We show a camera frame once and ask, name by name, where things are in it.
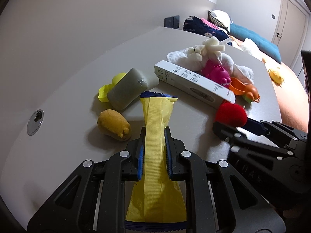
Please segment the beige door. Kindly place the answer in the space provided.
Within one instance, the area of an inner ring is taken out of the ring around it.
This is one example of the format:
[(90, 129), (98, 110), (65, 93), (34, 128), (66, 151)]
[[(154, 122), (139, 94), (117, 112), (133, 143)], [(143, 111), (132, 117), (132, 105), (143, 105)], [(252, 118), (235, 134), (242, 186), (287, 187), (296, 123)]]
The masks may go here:
[(307, 30), (307, 14), (291, 0), (281, 0), (278, 23), (273, 36), (281, 61), (294, 67)]

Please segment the grey foam corner guard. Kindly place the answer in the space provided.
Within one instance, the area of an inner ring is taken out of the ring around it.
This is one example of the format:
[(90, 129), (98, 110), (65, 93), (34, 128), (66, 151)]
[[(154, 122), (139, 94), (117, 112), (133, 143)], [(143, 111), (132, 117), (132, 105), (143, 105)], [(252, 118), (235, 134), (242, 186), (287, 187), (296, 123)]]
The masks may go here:
[(131, 68), (107, 94), (107, 98), (113, 108), (123, 110), (142, 93), (155, 88), (158, 84), (159, 79), (154, 72)]

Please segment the orange plastic toy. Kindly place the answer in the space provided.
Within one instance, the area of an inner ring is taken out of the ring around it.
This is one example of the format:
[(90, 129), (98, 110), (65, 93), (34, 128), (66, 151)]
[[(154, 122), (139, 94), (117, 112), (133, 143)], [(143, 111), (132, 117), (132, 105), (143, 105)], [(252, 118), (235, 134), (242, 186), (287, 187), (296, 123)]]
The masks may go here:
[(248, 102), (260, 102), (260, 95), (253, 84), (245, 84), (237, 78), (232, 77), (232, 82), (229, 85), (229, 89), (237, 96), (242, 96), (242, 98)]

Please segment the yellow plastic elephant toy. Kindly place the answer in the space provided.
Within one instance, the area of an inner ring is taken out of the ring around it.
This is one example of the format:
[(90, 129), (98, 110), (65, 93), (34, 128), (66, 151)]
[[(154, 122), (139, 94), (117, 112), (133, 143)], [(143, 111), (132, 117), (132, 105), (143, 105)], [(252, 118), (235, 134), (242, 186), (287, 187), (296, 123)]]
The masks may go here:
[(107, 94), (116, 86), (116, 84), (126, 75), (126, 73), (119, 73), (115, 75), (111, 81), (111, 84), (102, 86), (98, 91), (98, 99), (103, 103), (109, 102)]

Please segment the white cardboard box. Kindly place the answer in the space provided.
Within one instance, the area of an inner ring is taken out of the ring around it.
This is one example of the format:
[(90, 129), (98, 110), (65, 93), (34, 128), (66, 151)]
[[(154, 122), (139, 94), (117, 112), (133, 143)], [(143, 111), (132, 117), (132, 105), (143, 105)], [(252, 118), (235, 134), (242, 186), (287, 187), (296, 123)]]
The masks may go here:
[(235, 103), (235, 94), (214, 81), (176, 64), (160, 61), (154, 65), (159, 80), (180, 89), (217, 109), (222, 103)]

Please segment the yellow lemon toy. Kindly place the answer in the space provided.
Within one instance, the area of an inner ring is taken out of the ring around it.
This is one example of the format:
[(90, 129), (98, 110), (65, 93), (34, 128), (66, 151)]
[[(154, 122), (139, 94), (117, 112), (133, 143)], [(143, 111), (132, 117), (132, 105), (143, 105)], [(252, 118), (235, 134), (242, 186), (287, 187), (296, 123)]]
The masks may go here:
[(132, 134), (129, 122), (115, 110), (100, 112), (97, 126), (100, 132), (119, 141), (129, 140)]

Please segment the dark wall socket panel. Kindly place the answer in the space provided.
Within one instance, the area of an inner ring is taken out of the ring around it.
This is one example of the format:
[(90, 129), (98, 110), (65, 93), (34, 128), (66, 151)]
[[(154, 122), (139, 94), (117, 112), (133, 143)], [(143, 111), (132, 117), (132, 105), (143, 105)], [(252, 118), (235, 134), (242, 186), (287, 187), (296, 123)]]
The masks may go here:
[(178, 29), (180, 27), (180, 16), (171, 16), (164, 18), (164, 27)]

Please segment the checkered white pillow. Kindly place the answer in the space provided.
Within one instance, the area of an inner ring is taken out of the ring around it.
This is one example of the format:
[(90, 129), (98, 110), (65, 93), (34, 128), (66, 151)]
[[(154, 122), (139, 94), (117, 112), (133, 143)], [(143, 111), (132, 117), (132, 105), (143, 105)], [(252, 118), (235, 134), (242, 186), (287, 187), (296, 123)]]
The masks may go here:
[(224, 29), (226, 32), (230, 32), (230, 26), (232, 20), (230, 16), (222, 10), (209, 10), (208, 11), (208, 21)]

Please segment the yellow plush duck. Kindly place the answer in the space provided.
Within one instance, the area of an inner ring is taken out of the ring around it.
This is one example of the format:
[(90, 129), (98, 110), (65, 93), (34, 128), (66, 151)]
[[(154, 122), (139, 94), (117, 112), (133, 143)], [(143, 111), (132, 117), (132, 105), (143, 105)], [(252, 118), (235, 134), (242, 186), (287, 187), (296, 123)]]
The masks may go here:
[(284, 82), (284, 76), (281, 73), (281, 70), (279, 67), (277, 68), (270, 68), (268, 70), (268, 74), (271, 78), (271, 80), (276, 84), (276, 85), (281, 85)]

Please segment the navy patterned blanket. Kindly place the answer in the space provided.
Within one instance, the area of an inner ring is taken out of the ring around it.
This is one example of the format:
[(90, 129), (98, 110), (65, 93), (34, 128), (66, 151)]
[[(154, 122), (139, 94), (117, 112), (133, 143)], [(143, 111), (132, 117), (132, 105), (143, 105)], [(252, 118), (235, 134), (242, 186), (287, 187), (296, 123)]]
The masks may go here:
[(183, 30), (205, 37), (214, 36), (218, 39), (218, 41), (225, 42), (227, 45), (232, 46), (231, 38), (223, 30), (219, 30), (214, 26), (211, 27), (195, 16), (189, 16), (184, 21)]

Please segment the white knotted towel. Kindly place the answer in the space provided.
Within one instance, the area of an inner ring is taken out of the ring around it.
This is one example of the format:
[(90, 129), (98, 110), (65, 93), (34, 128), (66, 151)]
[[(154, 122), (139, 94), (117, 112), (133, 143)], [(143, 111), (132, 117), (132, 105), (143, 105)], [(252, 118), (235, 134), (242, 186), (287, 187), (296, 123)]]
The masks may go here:
[[(189, 48), (170, 52), (167, 61), (182, 66), (193, 72), (202, 71), (208, 61), (208, 56), (203, 56), (200, 61), (197, 57), (188, 57)], [(239, 79), (243, 83), (253, 84), (253, 70), (246, 66), (236, 65), (233, 59), (226, 53), (217, 54), (216, 64), (221, 65), (231, 77)]]

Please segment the red fuzzy ball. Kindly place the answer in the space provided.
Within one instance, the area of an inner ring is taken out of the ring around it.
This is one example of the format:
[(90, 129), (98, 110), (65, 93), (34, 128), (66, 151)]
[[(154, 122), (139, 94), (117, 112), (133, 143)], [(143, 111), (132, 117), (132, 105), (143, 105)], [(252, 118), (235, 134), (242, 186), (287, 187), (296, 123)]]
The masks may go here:
[(214, 122), (231, 127), (242, 127), (247, 122), (247, 114), (240, 105), (225, 102), (216, 111)]

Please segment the orange bed cover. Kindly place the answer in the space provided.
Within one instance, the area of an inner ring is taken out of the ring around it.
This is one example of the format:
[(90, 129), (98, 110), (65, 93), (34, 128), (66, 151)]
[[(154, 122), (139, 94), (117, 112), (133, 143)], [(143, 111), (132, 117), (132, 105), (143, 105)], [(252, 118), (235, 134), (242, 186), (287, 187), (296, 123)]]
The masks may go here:
[(273, 58), (260, 51), (251, 39), (246, 38), (244, 41), (241, 41), (233, 36), (230, 38), (232, 39), (233, 47), (263, 62), (267, 71), (270, 68), (279, 67), (285, 78), (284, 82), (281, 85), (276, 85), (269, 78), (272, 81), (276, 93), (281, 119), (288, 126), (304, 131), (305, 133), (308, 132), (308, 96), (295, 73), (284, 63), (279, 64)]

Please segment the yellow blue snack wrapper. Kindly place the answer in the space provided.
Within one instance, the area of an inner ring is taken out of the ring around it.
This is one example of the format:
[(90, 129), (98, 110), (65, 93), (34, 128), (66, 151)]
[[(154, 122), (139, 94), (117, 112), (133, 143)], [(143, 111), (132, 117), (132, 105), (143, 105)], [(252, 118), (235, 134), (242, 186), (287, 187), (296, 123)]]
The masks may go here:
[(177, 98), (151, 91), (140, 95), (145, 122), (145, 142), (139, 157), (142, 173), (132, 189), (125, 226), (132, 231), (182, 230), (186, 205), (178, 182), (169, 178), (165, 129)]

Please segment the pink plastic dinosaur toy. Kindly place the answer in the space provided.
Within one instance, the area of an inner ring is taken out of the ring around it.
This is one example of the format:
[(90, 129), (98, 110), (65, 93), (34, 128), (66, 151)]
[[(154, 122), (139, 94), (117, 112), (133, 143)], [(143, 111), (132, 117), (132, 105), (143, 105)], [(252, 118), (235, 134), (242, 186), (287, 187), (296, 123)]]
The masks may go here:
[(204, 77), (226, 88), (229, 88), (229, 85), (232, 82), (229, 73), (224, 69), (224, 67), (211, 59), (207, 60), (206, 65), (202, 69), (201, 73)]

